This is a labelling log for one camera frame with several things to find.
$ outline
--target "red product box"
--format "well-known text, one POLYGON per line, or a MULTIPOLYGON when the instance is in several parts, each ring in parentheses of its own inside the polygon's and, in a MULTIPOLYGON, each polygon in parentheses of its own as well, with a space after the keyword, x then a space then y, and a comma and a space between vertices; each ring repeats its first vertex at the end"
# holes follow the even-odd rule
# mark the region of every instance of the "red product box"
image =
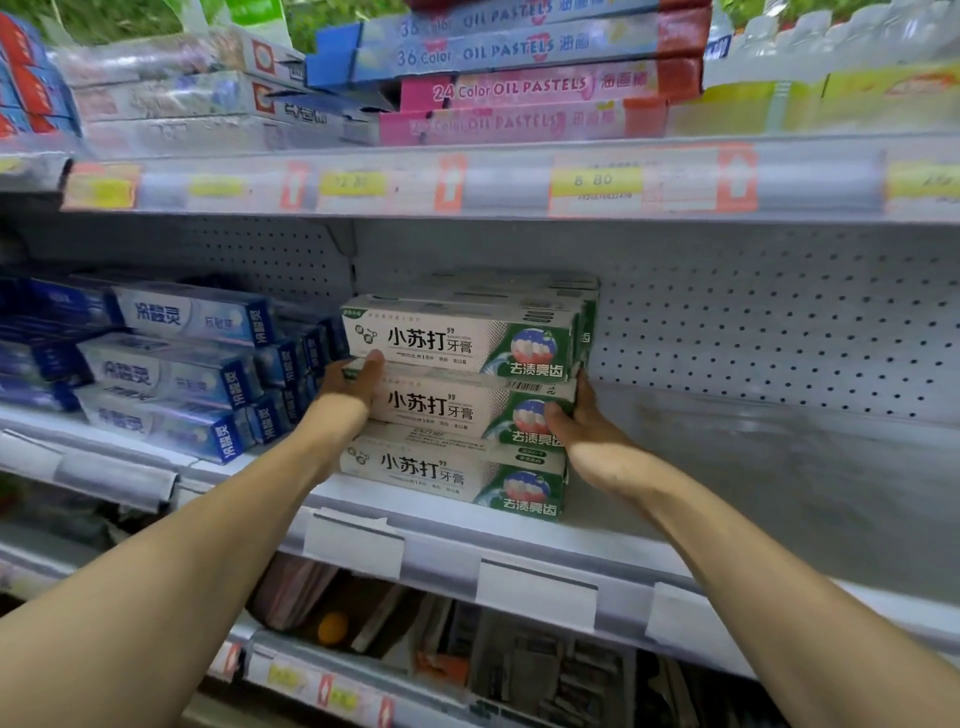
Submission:
POLYGON ((385 147, 512 144, 663 136, 663 99, 398 111, 380 115, 385 147))
POLYGON ((400 111, 700 96, 700 59, 617 61, 403 79, 400 111))

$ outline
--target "perforated metal panel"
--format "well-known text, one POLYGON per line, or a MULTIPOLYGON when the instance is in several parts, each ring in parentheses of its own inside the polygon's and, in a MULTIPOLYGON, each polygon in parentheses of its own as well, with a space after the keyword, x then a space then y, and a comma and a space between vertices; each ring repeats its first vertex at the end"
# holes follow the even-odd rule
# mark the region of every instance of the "perforated metal panel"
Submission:
POLYGON ((457 265, 600 277, 591 373, 657 389, 960 422, 945 228, 362 221, 357 286, 457 265))

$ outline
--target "hand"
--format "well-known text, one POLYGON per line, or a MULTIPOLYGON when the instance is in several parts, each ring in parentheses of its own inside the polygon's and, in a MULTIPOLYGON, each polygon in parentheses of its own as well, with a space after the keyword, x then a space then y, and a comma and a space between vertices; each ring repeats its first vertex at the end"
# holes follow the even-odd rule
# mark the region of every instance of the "hand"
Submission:
POLYGON ((568 417, 555 402, 546 405, 544 415, 550 431, 564 443, 574 470, 594 488, 634 497, 650 466, 659 462, 600 413, 596 394, 583 369, 577 375, 573 417, 568 417))
POLYGON ((291 435, 334 458, 340 456, 370 416, 373 392, 383 375, 383 354, 370 352, 354 381, 344 379, 345 364, 346 361, 338 361, 326 368, 320 394, 291 435))

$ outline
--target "pegboard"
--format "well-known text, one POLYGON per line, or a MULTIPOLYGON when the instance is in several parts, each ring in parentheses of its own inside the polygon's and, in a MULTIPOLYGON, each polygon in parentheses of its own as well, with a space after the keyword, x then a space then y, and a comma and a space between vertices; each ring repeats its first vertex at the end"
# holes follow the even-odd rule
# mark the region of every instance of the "pegboard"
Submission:
POLYGON ((349 260, 337 249, 351 244, 347 221, 52 214, 18 222, 39 260, 215 270, 234 274, 247 290, 331 305, 352 295, 349 260))
POLYGON ((960 423, 960 248, 939 227, 383 221, 364 292, 502 265, 601 280, 590 372, 698 395, 960 423))

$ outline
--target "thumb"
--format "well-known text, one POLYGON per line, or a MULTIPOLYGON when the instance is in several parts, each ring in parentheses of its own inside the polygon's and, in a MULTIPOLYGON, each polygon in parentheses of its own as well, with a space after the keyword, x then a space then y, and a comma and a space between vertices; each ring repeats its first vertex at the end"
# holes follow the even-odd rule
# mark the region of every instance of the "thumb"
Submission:
POLYGON ((543 416, 550 431, 560 439, 565 448, 584 439, 583 427, 574 422, 556 402, 550 401, 544 406, 543 416))

